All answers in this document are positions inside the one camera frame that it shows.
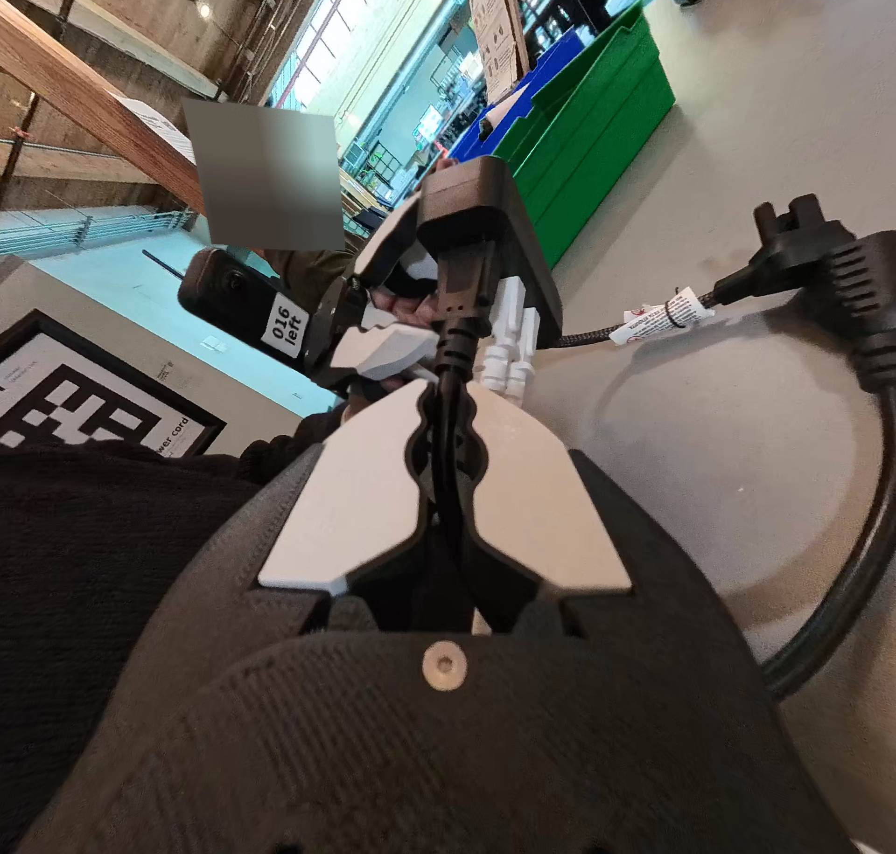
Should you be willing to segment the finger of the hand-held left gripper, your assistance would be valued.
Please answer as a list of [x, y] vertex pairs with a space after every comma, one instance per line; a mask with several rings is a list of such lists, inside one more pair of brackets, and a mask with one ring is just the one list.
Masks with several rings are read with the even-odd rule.
[[418, 238], [419, 192], [379, 226], [357, 257], [353, 277], [367, 291], [435, 291], [438, 268]]
[[392, 313], [368, 304], [330, 333], [328, 385], [355, 379], [380, 382], [431, 361], [439, 335], [431, 328], [400, 322]]

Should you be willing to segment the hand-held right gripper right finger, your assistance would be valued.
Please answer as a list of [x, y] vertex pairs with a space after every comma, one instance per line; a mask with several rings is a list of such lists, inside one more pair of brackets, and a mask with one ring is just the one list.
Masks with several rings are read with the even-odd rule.
[[632, 581], [563, 442], [471, 381], [486, 464], [473, 489], [478, 539], [563, 594], [625, 593]]

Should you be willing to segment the green plastic bin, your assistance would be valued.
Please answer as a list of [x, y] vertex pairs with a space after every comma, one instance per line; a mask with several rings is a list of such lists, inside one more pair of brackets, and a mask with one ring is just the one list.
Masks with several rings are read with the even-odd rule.
[[505, 161], [549, 268], [675, 104], [641, 1], [531, 98], [494, 151]]

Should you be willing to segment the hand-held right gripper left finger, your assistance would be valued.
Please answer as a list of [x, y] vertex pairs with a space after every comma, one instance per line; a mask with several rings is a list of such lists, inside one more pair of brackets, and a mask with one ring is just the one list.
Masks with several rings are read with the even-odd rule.
[[430, 388], [414, 380], [328, 438], [259, 572], [260, 586], [339, 596], [397, 569], [428, 524], [410, 454], [424, 431], [420, 402]]

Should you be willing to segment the white paper roll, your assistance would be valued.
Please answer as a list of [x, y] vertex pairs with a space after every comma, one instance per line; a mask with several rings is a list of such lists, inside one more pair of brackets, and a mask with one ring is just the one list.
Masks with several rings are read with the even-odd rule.
[[490, 106], [479, 120], [479, 135], [486, 137], [493, 132], [503, 121], [505, 116], [516, 106], [517, 102], [525, 95], [528, 86], [518, 88], [500, 102]]

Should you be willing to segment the cardboard instruction board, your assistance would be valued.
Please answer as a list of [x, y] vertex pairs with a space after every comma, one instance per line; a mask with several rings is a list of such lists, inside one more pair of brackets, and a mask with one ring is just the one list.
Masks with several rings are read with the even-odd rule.
[[490, 105], [512, 93], [531, 69], [518, 0], [468, 0]]

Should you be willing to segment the blue plastic bin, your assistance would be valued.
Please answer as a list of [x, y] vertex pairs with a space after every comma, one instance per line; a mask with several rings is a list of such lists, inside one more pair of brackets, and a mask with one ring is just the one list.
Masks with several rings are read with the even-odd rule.
[[482, 111], [449, 151], [449, 157], [459, 163], [482, 155], [494, 154], [511, 125], [519, 118], [527, 116], [532, 109], [532, 100], [537, 92], [546, 86], [585, 48], [580, 30], [567, 30], [561, 38], [543, 53], [532, 69], [511, 92], [499, 103]]

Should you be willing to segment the black framed marker sign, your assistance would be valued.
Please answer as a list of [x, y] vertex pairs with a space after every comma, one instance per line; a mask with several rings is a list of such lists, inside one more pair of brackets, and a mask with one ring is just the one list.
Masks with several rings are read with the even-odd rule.
[[192, 457], [226, 426], [42, 311], [1, 334], [2, 450], [124, 442], [162, 457]]

